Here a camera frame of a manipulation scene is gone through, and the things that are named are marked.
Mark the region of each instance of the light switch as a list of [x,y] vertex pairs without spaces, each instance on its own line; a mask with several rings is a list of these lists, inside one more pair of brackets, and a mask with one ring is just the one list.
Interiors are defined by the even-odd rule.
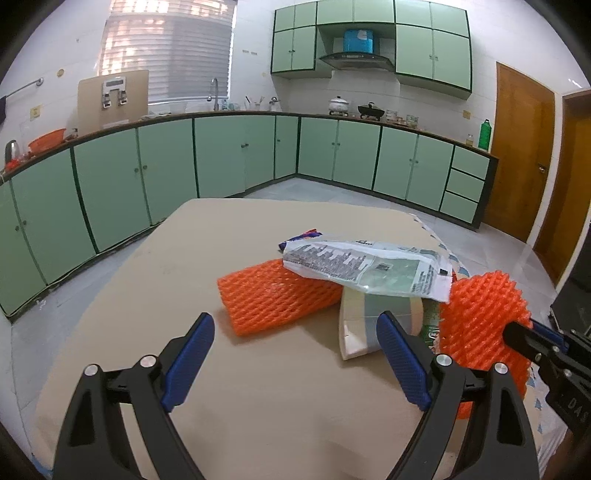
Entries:
[[34,106],[31,108],[31,120],[41,115],[41,105]]

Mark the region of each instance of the window blind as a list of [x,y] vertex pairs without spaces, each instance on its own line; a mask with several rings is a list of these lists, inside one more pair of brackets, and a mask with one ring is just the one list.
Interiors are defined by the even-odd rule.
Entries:
[[150,71],[148,101],[228,96],[236,0],[112,0],[99,74]]

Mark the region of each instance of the table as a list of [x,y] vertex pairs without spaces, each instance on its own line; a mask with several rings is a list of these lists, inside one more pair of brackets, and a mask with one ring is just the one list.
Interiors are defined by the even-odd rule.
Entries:
[[[59,353],[37,404],[35,457],[53,464],[86,365],[130,367],[209,312],[215,341],[187,401],[171,414],[207,479],[386,478],[421,413],[407,403],[383,354],[341,360],[338,305],[238,338],[217,292],[219,277],[279,258],[277,244],[311,228],[439,248],[413,215],[396,210],[250,199],[185,203],[118,270]],[[140,470],[155,480],[132,408],[123,411]],[[452,437],[439,478],[451,472],[463,428]]]

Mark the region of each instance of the cabinet door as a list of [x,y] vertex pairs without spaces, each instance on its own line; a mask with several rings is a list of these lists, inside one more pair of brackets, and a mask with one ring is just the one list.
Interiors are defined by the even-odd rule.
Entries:
[[329,118],[301,119],[298,173],[332,179],[338,124]]
[[242,148],[245,161],[246,188],[256,187],[273,179],[275,150],[275,118],[271,115],[239,117],[246,132]]
[[8,183],[0,186],[0,245],[0,304],[10,315],[46,285],[22,234]]
[[99,251],[150,226],[136,134],[126,130],[74,147],[82,199]]
[[429,2],[419,0],[395,0],[396,23],[431,28]]
[[431,3],[431,21],[433,28],[457,35],[469,36],[468,17],[461,8]]
[[316,27],[302,27],[294,30],[292,70],[313,69],[316,62]]
[[378,170],[375,176],[376,192],[403,200],[406,198],[417,137],[417,134],[403,130],[383,129]]
[[344,23],[353,21],[353,0],[320,0],[316,23]]
[[191,119],[138,129],[139,158],[150,217],[156,224],[197,198]]
[[280,179],[296,172],[297,158],[296,116],[275,117],[275,178]]
[[295,7],[280,8],[275,10],[275,31],[290,30],[294,28]]
[[433,30],[435,71],[433,78],[465,89],[472,87],[470,39]]
[[295,6],[294,28],[316,25],[316,2]]
[[339,121],[334,181],[371,190],[379,129],[379,125]]
[[291,56],[294,42],[294,31],[277,32],[273,40],[273,65],[271,72],[287,72],[291,70]]
[[76,192],[70,150],[19,173],[12,179],[12,188],[25,235],[48,283],[95,256]]
[[396,25],[396,35],[396,73],[432,79],[433,30]]
[[453,145],[419,135],[407,200],[439,210],[447,173],[452,162]]
[[197,181],[201,198],[244,192],[244,123],[239,116],[196,118]]
[[394,23],[394,0],[355,0],[356,22]]

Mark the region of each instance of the countertop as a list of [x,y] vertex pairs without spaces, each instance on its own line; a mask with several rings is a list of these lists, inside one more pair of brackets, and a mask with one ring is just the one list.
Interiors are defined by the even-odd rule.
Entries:
[[494,160],[498,160],[496,157],[494,157],[490,153],[488,153],[484,150],[481,150],[479,148],[468,147],[466,144],[464,144],[462,142],[458,142],[457,140],[453,140],[451,138],[443,137],[442,135],[433,134],[433,133],[430,133],[427,131],[422,131],[422,130],[417,130],[415,128],[406,127],[404,125],[392,125],[392,124],[387,124],[385,122],[379,122],[379,121],[375,121],[375,120],[367,120],[367,119],[351,118],[351,117],[339,117],[339,116],[331,116],[331,115],[321,115],[321,114],[317,114],[317,113],[291,113],[291,112],[250,111],[250,110],[236,112],[236,111],[225,110],[225,111],[220,111],[220,112],[191,112],[191,113],[182,113],[182,114],[178,114],[178,115],[175,115],[175,114],[162,115],[162,116],[157,116],[155,118],[140,120],[137,122],[130,122],[125,125],[117,125],[116,127],[105,128],[103,130],[100,130],[100,131],[97,131],[97,132],[94,132],[94,133],[91,133],[88,135],[83,135],[83,136],[78,137],[74,140],[62,142],[57,147],[47,150],[47,151],[43,152],[41,155],[38,155],[36,157],[31,157],[28,161],[22,163],[18,168],[15,168],[14,170],[11,170],[10,172],[1,176],[0,177],[0,185],[4,184],[5,182],[7,182],[11,178],[13,178],[15,175],[22,172],[23,170],[26,170],[28,167],[30,167],[40,161],[43,161],[46,158],[51,157],[52,155],[55,155],[56,153],[67,150],[70,147],[75,147],[76,145],[79,145],[84,142],[88,142],[88,141],[93,140],[95,138],[104,137],[106,135],[110,135],[110,134],[113,134],[116,132],[121,132],[124,130],[129,130],[132,128],[143,127],[145,125],[153,125],[153,124],[159,124],[162,122],[171,122],[171,121],[182,120],[182,119],[187,119],[187,118],[188,119],[202,118],[202,117],[207,117],[207,116],[218,116],[218,115],[222,115],[222,116],[224,116],[224,115],[302,116],[302,117],[327,118],[327,119],[332,119],[332,120],[343,120],[346,122],[361,122],[361,123],[366,123],[366,124],[381,125],[381,126],[387,127],[387,128],[396,128],[399,130],[405,130],[408,132],[413,132],[413,133],[425,135],[426,137],[435,138],[437,140],[443,140],[443,141],[451,143],[453,145],[457,145],[457,146],[465,148],[467,150],[471,150],[475,153],[478,153],[479,155],[484,155],[485,157],[492,158]]

